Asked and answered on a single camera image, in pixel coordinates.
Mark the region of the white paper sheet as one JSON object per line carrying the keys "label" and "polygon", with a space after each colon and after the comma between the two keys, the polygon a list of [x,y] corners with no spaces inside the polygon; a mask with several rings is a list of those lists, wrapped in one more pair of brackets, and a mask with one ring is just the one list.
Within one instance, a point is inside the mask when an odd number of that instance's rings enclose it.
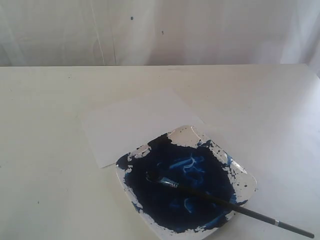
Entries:
{"label": "white paper sheet", "polygon": [[81,123],[97,166],[104,168],[164,133],[203,121],[167,88],[92,110]]}

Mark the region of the white backdrop curtain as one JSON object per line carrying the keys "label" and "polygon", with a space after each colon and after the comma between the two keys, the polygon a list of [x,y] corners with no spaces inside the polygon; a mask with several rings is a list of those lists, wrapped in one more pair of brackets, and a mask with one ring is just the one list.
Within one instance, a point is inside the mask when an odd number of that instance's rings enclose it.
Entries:
{"label": "white backdrop curtain", "polygon": [[317,0],[3,0],[2,66],[306,63]]}

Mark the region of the black paintbrush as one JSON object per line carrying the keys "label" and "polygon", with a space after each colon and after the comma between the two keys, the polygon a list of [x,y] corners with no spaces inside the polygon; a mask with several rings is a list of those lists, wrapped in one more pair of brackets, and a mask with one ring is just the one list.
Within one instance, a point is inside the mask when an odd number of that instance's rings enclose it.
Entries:
{"label": "black paintbrush", "polygon": [[167,177],[161,176],[161,175],[159,175],[159,174],[157,174],[155,172],[150,172],[150,171],[146,172],[146,178],[151,182],[163,185],[163,186],[168,187],[168,188],[177,189],[178,191],[184,192],[186,194],[189,194],[189,195],[192,195],[192,196],[195,196],[195,197],[199,197],[199,198],[201,198],[203,200],[206,200],[206,201],[214,203],[214,204],[221,205],[221,206],[223,206],[225,208],[228,208],[228,209],[233,210],[233,211],[235,211],[237,213],[246,215],[246,216],[248,216],[250,218],[253,218],[253,219],[268,223],[270,225],[273,225],[273,226],[285,229],[287,231],[290,231],[290,232],[305,236],[307,238],[313,239],[315,237],[315,235],[313,233],[311,233],[311,232],[308,232],[306,230],[303,230],[303,229],[300,229],[298,227],[292,226],[292,225],[287,224],[285,222],[276,220],[276,219],[271,218],[269,216],[260,214],[258,212],[249,210],[247,208],[241,207],[241,206],[239,206],[237,204],[233,204],[233,203],[227,202],[225,200],[222,200],[222,199],[217,198],[215,196],[209,195],[209,194],[207,194],[205,192],[202,192],[202,191],[199,191],[197,189],[194,189],[194,188],[191,188],[191,187],[188,187],[188,186],[184,186],[184,185],[182,185],[182,184],[180,184],[178,182],[175,182],[175,181],[173,181],[173,180],[171,180],[171,179],[169,179]]}

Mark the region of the white square paint plate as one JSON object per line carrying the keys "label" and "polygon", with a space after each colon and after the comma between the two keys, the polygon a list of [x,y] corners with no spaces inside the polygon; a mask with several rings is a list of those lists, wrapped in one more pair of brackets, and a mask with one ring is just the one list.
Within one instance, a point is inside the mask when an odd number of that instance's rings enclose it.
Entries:
{"label": "white square paint plate", "polygon": [[240,206],[257,188],[253,175],[190,125],[123,155],[116,162],[121,186],[138,214],[162,240],[202,240],[225,225],[235,212],[151,182],[147,172]]}

